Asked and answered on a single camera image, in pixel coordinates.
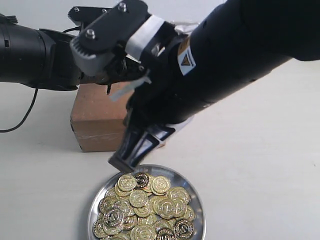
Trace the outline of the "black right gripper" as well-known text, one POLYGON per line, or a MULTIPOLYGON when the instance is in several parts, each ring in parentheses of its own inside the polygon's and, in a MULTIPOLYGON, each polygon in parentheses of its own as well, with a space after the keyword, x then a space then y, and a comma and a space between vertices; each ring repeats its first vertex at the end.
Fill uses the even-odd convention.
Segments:
POLYGON ((156 115, 165 103, 166 93, 172 86, 173 66, 170 56, 176 57, 175 45, 184 40, 198 26, 197 22, 164 22, 141 53, 129 52, 146 67, 146 73, 131 84, 133 94, 126 104, 123 124, 125 132, 119 148, 108 163, 122 173, 131 173, 142 160, 163 144, 175 129, 157 122, 156 115))

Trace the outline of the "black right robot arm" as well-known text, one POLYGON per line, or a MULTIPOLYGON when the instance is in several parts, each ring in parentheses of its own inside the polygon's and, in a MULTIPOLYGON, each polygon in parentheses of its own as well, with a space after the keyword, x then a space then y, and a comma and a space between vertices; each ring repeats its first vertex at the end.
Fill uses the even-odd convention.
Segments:
POLYGON ((283 63, 320 58, 317 0, 228 0, 189 37, 175 37, 126 108, 126 130, 109 163, 132 172, 195 114, 283 63))

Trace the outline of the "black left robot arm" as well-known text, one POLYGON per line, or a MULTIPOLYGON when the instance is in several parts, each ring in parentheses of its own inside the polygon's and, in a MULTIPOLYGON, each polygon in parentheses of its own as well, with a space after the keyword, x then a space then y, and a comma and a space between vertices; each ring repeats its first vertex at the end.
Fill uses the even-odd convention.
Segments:
POLYGON ((15 15, 2 14, 0 81, 53 91, 75 91, 80 84, 103 84, 105 76, 86 76, 75 65, 71 31, 33 29, 19 25, 15 15))

